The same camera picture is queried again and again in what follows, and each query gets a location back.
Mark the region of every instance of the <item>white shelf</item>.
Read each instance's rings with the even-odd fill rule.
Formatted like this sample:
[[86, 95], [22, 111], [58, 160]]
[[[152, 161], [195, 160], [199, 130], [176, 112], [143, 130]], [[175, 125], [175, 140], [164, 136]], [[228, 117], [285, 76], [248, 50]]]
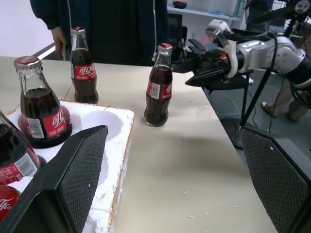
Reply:
[[233, 21], [239, 20], [238, 17], [230, 17], [230, 16], [225, 16], [225, 15], [215, 15], [215, 14], [211, 14], [211, 13], [208, 13], [208, 12], [196, 11], [196, 10], [178, 9], [178, 8], [174, 8], [174, 7], [171, 7], [171, 6], [168, 6], [167, 9], [169, 11], [181, 12], [181, 13], [186, 13], [186, 14], [194, 14], [194, 15], [200, 15], [200, 16], [209, 16], [209, 17], [213, 17], [213, 18], [228, 19], [228, 20], [233, 20]]

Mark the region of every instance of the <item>styrofoam box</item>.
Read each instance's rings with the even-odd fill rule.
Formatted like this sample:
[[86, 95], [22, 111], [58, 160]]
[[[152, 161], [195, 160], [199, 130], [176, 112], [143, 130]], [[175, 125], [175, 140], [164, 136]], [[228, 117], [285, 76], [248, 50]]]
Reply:
[[[134, 113], [130, 110], [68, 101], [61, 101], [61, 104], [70, 112], [72, 134], [98, 125], [108, 126], [102, 170], [83, 233], [112, 233], [122, 183], [126, 175]], [[8, 114], [8, 118], [18, 127], [17, 121], [20, 115], [20, 106], [18, 106]], [[48, 163], [62, 145], [63, 143], [48, 149], [35, 149], [35, 152]], [[11, 183], [10, 186], [23, 192], [31, 179], [32, 177], [24, 177], [19, 182]]]

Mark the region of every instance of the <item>beige tabletop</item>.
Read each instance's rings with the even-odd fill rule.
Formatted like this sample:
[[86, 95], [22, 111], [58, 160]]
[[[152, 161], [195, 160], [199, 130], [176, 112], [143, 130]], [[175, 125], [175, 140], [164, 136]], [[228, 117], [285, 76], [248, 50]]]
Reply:
[[[0, 57], [0, 109], [19, 104], [13, 58]], [[68, 62], [43, 61], [60, 99], [74, 100]], [[115, 233], [276, 233], [248, 171], [191, 74], [173, 75], [165, 126], [142, 117], [149, 67], [96, 64], [100, 105], [134, 111], [132, 147]]]

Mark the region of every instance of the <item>cola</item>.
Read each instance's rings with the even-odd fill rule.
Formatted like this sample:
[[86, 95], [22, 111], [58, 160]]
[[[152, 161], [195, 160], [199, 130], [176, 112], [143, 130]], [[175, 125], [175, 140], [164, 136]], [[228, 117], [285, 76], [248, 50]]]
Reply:
[[0, 111], [0, 184], [34, 176], [41, 161], [21, 131]]
[[158, 46], [158, 57], [150, 73], [146, 91], [147, 106], [144, 120], [152, 126], [163, 126], [169, 117], [169, 104], [172, 98], [172, 45]]
[[88, 49], [86, 31], [81, 27], [71, 29], [71, 80], [74, 86], [74, 99], [80, 103], [98, 102], [96, 90], [97, 75], [94, 61]]
[[70, 114], [45, 80], [41, 61], [33, 56], [14, 61], [20, 79], [20, 127], [34, 148], [49, 148], [64, 142], [72, 132]]
[[20, 193], [13, 187], [0, 185], [0, 222], [18, 200]]

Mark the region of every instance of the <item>black panel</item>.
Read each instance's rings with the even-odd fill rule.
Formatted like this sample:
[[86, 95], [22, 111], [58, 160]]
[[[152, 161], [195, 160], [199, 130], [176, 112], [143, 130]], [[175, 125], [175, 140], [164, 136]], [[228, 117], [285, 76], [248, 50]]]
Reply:
[[0, 223], [0, 233], [81, 233], [96, 191], [108, 129], [69, 137]]
[[311, 161], [289, 140], [242, 127], [243, 151], [255, 190], [279, 233], [309, 233]]

